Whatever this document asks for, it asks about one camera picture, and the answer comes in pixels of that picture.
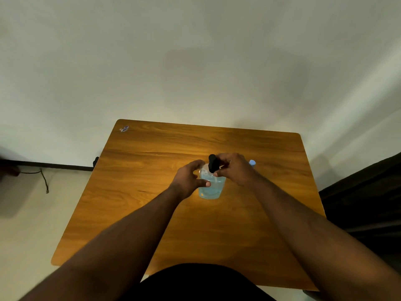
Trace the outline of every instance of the finger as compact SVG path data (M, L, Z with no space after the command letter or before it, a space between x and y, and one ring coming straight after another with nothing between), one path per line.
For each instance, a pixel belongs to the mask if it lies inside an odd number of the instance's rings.
M206 179L197 179L197 187L210 187L211 185L212 183Z
M228 175L228 168L221 168L220 170L217 170L213 173L214 176L216 177L227 177Z
M203 167L205 162L201 159L198 159L196 161L190 162L187 166L191 170L191 172L194 172L196 169L200 169Z
M218 157L219 160L225 163L229 163L231 161L232 155L233 155L232 153L220 153L216 156Z

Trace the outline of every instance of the water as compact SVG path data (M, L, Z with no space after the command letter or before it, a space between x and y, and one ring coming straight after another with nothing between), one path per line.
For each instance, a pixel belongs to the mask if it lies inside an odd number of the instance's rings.
M199 196L204 199L218 199L224 187L225 177L214 177L209 172L208 164L204 165L199 172L201 179L207 179L212 184L210 187L198 188Z

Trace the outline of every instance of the white wall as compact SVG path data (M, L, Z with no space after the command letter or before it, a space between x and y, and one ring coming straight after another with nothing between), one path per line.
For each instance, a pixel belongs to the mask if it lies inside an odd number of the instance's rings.
M294 131L321 189L401 151L399 12L401 0L0 0L0 155L90 166L119 118Z

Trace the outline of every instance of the wooden table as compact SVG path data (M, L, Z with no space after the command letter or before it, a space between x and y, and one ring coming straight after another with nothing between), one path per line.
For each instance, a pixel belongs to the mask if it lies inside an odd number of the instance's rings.
M324 215L299 134L118 120L52 264L156 197L179 167L220 152L255 160L261 174ZM256 198L229 180L219 199L195 191L178 206L146 273L193 262L231 267L257 285L316 289Z

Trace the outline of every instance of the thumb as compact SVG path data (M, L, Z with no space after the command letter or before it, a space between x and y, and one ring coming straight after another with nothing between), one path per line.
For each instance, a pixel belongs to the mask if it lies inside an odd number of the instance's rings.
M212 184L211 182L207 181L206 179L197 179L197 187L210 187Z
M216 177L220 177L220 176L227 177L227 175L228 175L228 168L222 168L213 173L213 176L216 176Z

